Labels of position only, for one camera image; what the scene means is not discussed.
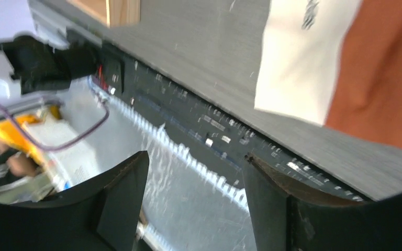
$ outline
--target orange fabric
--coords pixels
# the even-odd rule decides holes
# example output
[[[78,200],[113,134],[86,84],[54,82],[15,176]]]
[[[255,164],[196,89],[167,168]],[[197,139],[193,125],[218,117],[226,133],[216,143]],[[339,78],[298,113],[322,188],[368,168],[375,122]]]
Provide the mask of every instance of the orange fabric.
[[[59,107],[51,106],[48,110],[44,111],[41,114],[41,117],[38,117],[34,114],[23,114],[16,117],[16,121],[22,128],[24,128],[24,124],[37,124],[44,122],[44,118],[48,115],[52,115],[55,119],[61,119],[61,114],[59,111]],[[10,123],[9,120],[0,121],[0,141],[5,143],[12,148],[18,149],[26,154],[29,154],[33,160],[42,164],[42,152],[37,149],[32,143],[30,143],[27,139],[23,137],[22,134]]]
[[[402,1],[362,3],[343,44],[326,126],[402,148]]]

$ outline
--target white label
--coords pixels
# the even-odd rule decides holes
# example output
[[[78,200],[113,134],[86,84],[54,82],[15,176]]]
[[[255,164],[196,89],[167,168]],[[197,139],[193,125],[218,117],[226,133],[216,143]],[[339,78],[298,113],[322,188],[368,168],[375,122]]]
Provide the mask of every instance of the white label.
[[[221,130],[221,131],[224,131],[224,129],[225,129],[224,126],[222,126],[220,123],[216,122],[216,121],[213,120],[213,119],[210,121],[210,124],[211,124],[212,126],[218,128],[218,129]]]
[[[324,185],[321,181],[317,180],[316,178],[313,178],[312,175],[309,175],[308,173],[304,172],[301,168],[299,168],[299,166],[293,162],[289,162],[287,163],[287,166],[292,168],[293,170],[299,172],[300,174],[302,174],[304,177],[310,179],[311,181],[313,181],[315,184],[317,184],[318,186],[322,186]]]
[[[227,137],[227,136],[222,136],[222,137],[221,137],[221,140],[223,140],[223,141],[226,142],[227,144],[230,143],[230,138]]]
[[[119,78],[118,75],[113,74],[113,76],[111,77],[111,81],[113,81],[113,83],[116,83],[118,82],[118,78]]]

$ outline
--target gray metal panel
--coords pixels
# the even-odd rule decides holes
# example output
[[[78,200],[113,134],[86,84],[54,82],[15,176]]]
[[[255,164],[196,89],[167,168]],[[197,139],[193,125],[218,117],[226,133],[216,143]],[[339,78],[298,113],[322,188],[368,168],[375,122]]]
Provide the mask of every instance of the gray metal panel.
[[[402,151],[253,109],[269,0],[142,0],[108,29],[65,0],[40,2],[108,38],[374,199],[402,192]]]

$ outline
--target person's hand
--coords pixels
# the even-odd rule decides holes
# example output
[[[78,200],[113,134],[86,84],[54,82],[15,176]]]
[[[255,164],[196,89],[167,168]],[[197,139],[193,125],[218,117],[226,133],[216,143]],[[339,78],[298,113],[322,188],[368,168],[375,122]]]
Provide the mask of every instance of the person's hand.
[[[0,141],[0,154],[4,153],[9,148],[7,144]],[[17,177],[34,177],[37,175],[36,165],[23,153],[10,157],[7,160],[7,165],[10,172]]]

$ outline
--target wooden board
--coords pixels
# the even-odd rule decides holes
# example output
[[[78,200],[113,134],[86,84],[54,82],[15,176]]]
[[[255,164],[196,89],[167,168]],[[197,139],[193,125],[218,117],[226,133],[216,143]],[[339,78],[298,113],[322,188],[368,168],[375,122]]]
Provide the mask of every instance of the wooden board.
[[[140,0],[68,0],[109,27],[134,25],[140,19]]]

